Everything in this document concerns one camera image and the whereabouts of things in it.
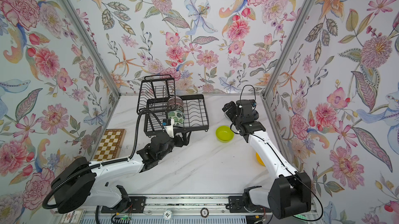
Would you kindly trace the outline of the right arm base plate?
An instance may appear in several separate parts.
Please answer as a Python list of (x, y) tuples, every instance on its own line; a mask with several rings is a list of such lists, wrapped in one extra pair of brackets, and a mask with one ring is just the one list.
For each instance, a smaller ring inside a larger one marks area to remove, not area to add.
[(263, 206), (251, 206), (247, 207), (244, 203), (242, 196), (229, 196), (228, 203), (225, 208), (230, 213), (254, 213), (254, 214), (264, 214), (271, 213), (270, 209)]

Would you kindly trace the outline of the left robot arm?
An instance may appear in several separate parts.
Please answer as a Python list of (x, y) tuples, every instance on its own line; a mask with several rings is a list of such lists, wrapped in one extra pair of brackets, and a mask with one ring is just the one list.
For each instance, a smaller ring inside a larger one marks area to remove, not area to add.
[(42, 207), (55, 208), (60, 214), (83, 206), (102, 206), (121, 213), (132, 204), (122, 181), (154, 168), (175, 147), (187, 146), (190, 137), (186, 133), (176, 134), (173, 138), (167, 133), (159, 133), (137, 152), (137, 159), (127, 156), (89, 162), (86, 158), (79, 158), (52, 181)]

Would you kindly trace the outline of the wooden chessboard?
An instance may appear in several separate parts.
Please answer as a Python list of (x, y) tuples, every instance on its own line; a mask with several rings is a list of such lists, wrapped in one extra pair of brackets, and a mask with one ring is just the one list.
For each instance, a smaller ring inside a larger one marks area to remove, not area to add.
[(94, 155), (94, 161), (107, 161), (119, 157), (126, 129), (106, 129)]

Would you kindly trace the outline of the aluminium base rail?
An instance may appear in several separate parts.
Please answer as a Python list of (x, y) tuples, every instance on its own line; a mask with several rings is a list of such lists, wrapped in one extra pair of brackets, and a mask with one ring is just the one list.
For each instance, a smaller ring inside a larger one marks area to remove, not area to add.
[(228, 203), (228, 194), (130, 194), (129, 197), (146, 197), (143, 215), (158, 215), (160, 216), (165, 211), (169, 210), (173, 215), (193, 215), (200, 216), (209, 213), (210, 216), (214, 215), (262, 215), (254, 213), (230, 213), (225, 205)]

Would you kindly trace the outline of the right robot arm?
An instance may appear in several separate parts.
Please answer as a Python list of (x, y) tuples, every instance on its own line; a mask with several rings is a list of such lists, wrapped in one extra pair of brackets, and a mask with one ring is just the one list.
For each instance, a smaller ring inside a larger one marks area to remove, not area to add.
[(266, 128), (258, 121), (256, 101), (240, 99), (224, 105), (223, 113), (240, 136), (256, 151), (274, 180), (270, 189), (252, 186), (244, 189), (246, 209), (269, 209), (277, 219), (296, 216), (311, 210), (311, 179), (299, 173), (272, 143)]

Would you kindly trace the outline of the black wire dish rack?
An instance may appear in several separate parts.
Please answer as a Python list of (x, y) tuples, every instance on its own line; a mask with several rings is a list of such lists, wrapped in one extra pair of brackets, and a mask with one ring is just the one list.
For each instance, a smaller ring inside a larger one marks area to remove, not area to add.
[(144, 133), (148, 137), (161, 132), (166, 119), (173, 119), (177, 133), (209, 129), (204, 95), (177, 95), (175, 79), (169, 74), (144, 77), (137, 112), (145, 113)]

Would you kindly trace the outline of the lime green bowl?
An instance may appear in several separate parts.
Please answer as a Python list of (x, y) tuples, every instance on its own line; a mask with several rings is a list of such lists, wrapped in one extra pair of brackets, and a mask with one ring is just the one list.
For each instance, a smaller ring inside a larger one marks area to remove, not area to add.
[(216, 129), (216, 137), (222, 143), (228, 143), (234, 138), (233, 131), (228, 126), (220, 126)]

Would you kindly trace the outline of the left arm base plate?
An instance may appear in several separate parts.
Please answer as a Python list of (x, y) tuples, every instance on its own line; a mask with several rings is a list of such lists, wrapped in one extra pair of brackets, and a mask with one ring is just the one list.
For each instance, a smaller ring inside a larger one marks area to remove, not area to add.
[(134, 213), (142, 214), (144, 212), (146, 197), (129, 197), (129, 200), (122, 200), (113, 208), (103, 206), (101, 208), (102, 214), (115, 214), (115, 213)]

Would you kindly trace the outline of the yellow bowl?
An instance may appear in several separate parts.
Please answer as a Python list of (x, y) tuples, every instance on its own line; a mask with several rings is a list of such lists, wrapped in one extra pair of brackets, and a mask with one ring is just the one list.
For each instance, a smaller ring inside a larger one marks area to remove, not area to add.
[(263, 163), (263, 161), (258, 153), (256, 153), (256, 160), (261, 166), (265, 166), (265, 164)]

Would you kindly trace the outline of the pink striped bowl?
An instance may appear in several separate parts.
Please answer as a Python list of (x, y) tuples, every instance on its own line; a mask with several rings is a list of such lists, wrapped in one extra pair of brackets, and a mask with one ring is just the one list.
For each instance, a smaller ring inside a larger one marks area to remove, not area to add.
[(181, 97), (176, 96), (176, 97), (170, 97), (170, 99), (167, 102), (168, 107), (172, 107), (172, 105), (181, 105), (184, 107), (184, 102)]

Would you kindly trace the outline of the green leaf pattern bowl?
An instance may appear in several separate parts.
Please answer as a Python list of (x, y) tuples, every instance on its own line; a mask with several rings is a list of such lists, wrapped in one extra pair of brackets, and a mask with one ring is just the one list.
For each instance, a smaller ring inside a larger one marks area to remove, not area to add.
[(168, 113), (168, 118), (174, 121), (174, 126), (183, 126), (186, 116), (181, 110), (174, 110)]

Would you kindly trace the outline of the black white patterned bowl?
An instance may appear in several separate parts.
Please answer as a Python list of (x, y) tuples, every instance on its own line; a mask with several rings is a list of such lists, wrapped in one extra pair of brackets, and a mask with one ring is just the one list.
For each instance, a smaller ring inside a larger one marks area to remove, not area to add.
[(171, 109), (172, 109), (173, 111), (180, 111), (180, 112), (182, 112), (182, 113), (185, 112), (184, 107), (181, 106), (181, 105), (172, 105)]

